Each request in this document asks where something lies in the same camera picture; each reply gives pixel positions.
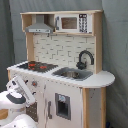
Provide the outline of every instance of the door handle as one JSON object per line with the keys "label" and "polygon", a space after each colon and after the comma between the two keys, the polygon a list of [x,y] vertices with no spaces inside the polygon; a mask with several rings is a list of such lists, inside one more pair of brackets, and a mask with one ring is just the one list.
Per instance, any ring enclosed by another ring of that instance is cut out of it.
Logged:
{"label": "door handle", "polygon": [[52,119],[52,115],[50,114],[51,101],[48,102],[48,117]]}
{"label": "door handle", "polygon": [[59,17],[56,17],[56,19],[55,19],[55,27],[56,27],[56,30],[59,30],[59,27],[57,26],[57,21],[59,21]]}

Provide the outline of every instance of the oven window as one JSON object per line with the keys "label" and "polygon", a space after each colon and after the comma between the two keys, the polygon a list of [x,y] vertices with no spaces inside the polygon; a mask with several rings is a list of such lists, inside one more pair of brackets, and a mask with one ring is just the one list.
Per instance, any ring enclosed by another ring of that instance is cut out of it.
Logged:
{"label": "oven window", "polygon": [[65,17],[61,18],[62,29],[77,29],[77,18],[76,17]]}

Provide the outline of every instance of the countertop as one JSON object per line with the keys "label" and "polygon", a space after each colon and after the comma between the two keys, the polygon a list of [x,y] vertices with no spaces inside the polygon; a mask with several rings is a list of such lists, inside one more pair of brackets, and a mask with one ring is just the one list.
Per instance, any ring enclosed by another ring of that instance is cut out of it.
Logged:
{"label": "countertop", "polygon": [[102,88],[102,87],[111,85],[115,81],[114,75],[108,71],[100,71],[98,74],[93,74],[83,81],[77,81],[77,80],[73,80],[73,79],[67,79],[67,78],[62,78],[62,77],[52,75],[53,72],[65,67],[65,66],[58,66],[46,73],[39,73],[39,72],[31,71],[31,70],[24,70],[24,69],[17,68],[17,66],[24,64],[26,62],[27,61],[17,64],[17,65],[14,65],[14,66],[11,66],[11,67],[7,68],[7,70],[14,70],[14,71],[19,71],[19,72],[29,73],[29,74],[41,76],[46,79],[64,82],[66,84],[72,84],[73,86],[82,87],[82,88]]}

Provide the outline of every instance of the light wood trim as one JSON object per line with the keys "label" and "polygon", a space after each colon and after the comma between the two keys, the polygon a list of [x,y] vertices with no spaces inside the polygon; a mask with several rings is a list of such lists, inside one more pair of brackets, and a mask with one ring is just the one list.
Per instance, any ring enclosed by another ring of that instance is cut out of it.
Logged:
{"label": "light wood trim", "polygon": [[103,10],[87,10],[87,11],[55,11],[55,12],[25,12],[25,13],[20,13],[20,14],[64,14],[64,13],[70,13],[70,14],[91,14],[91,13],[96,13],[96,12],[103,12]]}
{"label": "light wood trim", "polygon": [[106,87],[101,88],[101,128],[106,128]]}
{"label": "light wood trim", "polygon": [[64,33],[64,32],[53,32],[53,34],[58,34],[58,35],[83,35],[83,36],[92,36],[92,34],[85,34],[85,33]]}
{"label": "light wood trim", "polygon": [[8,116],[8,110],[7,109],[0,110],[0,120],[6,119],[7,116]]}
{"label": "light wood trim", "polygon": [[83,128],[89,128],[89,89],[83,88]]}
{"label": "light wood trim", "polygon": [[95,74],[102,70],[102,13],[94,14]]}
{"label": "light wood trim", "polygon": [[22,19],[22,31],[25,32],[25,28],[32,25],[32,15],[21,15]]}
{"label": "light wood trim", "polygon": [[26,32],[27,60],[34,61],[33,33]]}
{"label": "light wood trim", "polygon": [[10,70],[8,70],[8,80],[11,80]]}

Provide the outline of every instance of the faucet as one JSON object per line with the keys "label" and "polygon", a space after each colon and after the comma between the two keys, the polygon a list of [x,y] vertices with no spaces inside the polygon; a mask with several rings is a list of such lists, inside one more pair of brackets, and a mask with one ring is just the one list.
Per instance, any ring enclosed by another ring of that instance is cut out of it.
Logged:
{"label": "faucet", "polygon": [[79,54],[79,62],[77,63],[77,67],[78,67],[78,69],[85,69],[86,68],[86,62],[85,62],[85,64],[84,63],[82,63],[81,62],[81,57],[82,57],[82,55],[84,54],[84,53],[86,53],[86,54],[88,54],[89,55],[89,57],[90,57],[90,59],[91,59],[91,65],[94,65],[94,58],[93,58],[93,56],[92,56],[92,54],[89,52],[89,51],[87,51],[87,50],[84,50],[84,51],[82,51],[80,54]]}

